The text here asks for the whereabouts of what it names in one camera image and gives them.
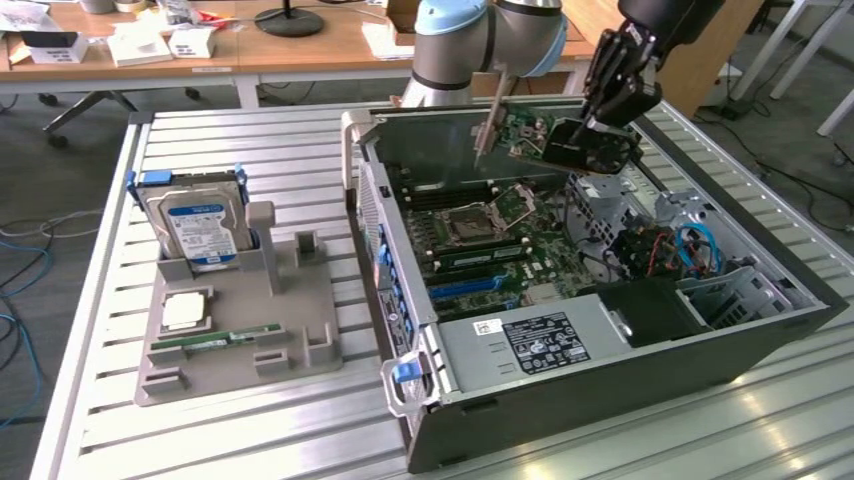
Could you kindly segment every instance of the blue hard drive label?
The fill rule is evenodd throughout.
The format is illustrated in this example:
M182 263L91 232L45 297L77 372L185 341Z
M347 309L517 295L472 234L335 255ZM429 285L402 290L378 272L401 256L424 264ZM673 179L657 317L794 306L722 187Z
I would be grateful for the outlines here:
M227 212L219 204L175 207L169 210L175 242L195 264L215 265L238 255L231 230L223 226Z

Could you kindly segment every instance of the metal bracket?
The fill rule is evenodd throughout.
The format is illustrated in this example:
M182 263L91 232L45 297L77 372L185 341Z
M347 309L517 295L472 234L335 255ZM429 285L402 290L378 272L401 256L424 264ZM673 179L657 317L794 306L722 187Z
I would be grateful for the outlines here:
M353 144L374 128L370 110L351 110L342 115L342 182L353 189Z

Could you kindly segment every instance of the green circuit board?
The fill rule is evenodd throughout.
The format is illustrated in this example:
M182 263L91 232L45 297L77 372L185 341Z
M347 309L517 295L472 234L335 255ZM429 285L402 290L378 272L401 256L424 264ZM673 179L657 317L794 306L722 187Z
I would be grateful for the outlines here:
M528 186L489 203L406 210L405 223L444 321L572 298L596 283L554 206Z
M540 160L557 118L542 111L509 107L498 133L498 145L520 159Z

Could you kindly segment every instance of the table leg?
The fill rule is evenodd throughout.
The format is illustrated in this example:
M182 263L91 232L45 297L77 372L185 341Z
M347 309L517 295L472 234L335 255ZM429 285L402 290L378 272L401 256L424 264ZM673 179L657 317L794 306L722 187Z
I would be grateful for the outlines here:
M828 117L828 120L825 120L825 123L823 123L823 126L819 127L819 134L823 137L833 133L835 128L837 128L837 125L840 125L840 122L852 110L854 110L854 90L852 90L849 96L845 97L845 100L843 100L843 103Z
M585 79L590 70L590 60L576 60L573 70L564 86L564 95L581 95L585 92Z
M793 63L792 67L789 67L789 70L786 71L786 75L784 75L784 79L780 81L780 83L774 87L774 90L772 91L772 98L774 100L780 100L780 98L784 96L784 93L786 93L786 89L789 88L789 86L792 85L792 82L794 82L799 74L804 70L804 67L807 66L807 62L809 62L811 58L813 58L813 55L816 54L819 47L824 45L825 40L828 40L828 37L831 36L835 29L837 28L837 25L840 25L840 22L848 15L849 9L852 8L852 4L854 4L854 0L847 0L845 2L843 2L843 4L840 5L840 8L837 8L837 11L833 13L833 15L831 15L831 17L828 18L828 21L816 32L816 35L813 35L813 39L811 40L811 43L808 43L807 48L804 49L804 52L801 52L801 55L799 55L799 59L796 60L796 63Z
M241 108L261 108L258 91L255 89L259 84L261 81L258 75L241 75L235 77L235 87L238 87Z
M807 4L808 4L808 0L796 0L794 5L789 9L789 13L786 13L786 16L784 17L784 21L780 22L780 26L774 29L772 38L769 38L769 41L765 43L765 46L760 51L760 55L757 55L757 59L750 64L750 68L748 69L748 72L745 72L742 79L736 85L736 90L733 90L733 94L730 95L733 97L733 100L741 99L745 96L745 93L748 93L748 90L750 89L750 85L753 84L754 80L760 76L760 73L762 73L762 69L765 68L765 65L769 63L769 60L772 59L772 55L774 54L777 47L780 47L780 44L782 43L784 38L789 33L789 30L792 30L792 27L799 21L799 17L801 17L801 14L804 13L804 10L808 7Z

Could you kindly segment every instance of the paper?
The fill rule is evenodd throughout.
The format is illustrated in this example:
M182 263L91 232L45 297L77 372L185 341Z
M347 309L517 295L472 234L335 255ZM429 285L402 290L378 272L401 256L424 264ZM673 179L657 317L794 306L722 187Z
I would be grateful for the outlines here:
M50 7L34 2L0 0L0 30L7 32L62 31L49 15Z
M380 60L408 60L416 56L416 47L396 45L389 35L389 27L382 23L363 23L362 34Z

